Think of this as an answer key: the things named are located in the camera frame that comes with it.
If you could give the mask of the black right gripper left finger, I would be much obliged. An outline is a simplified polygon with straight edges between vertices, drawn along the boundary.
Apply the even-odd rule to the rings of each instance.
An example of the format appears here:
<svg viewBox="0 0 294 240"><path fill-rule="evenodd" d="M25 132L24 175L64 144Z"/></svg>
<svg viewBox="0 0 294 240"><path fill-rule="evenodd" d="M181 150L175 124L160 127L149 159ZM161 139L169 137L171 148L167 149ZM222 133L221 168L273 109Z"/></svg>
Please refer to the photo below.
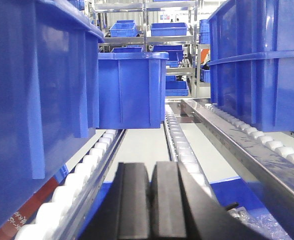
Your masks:
<svg viewBox="0 0 294 240"><path fill-rule="evenodd" d="M143 163L120 162L105 198L81 239L149 239L149 189L148 173Z"/></svg>

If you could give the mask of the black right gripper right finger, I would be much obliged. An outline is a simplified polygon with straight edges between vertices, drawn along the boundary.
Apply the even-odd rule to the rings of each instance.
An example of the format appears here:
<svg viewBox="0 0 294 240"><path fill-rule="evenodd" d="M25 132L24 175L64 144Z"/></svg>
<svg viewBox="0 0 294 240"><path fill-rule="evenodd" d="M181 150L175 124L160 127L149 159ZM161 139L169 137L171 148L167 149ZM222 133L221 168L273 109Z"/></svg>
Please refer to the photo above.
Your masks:
<svg viewBox="0 0 294 240"><path fill-rule="evenodd" d="M159 161L151 182L153 240L264 240L233 218L181 163Z"/></svg>

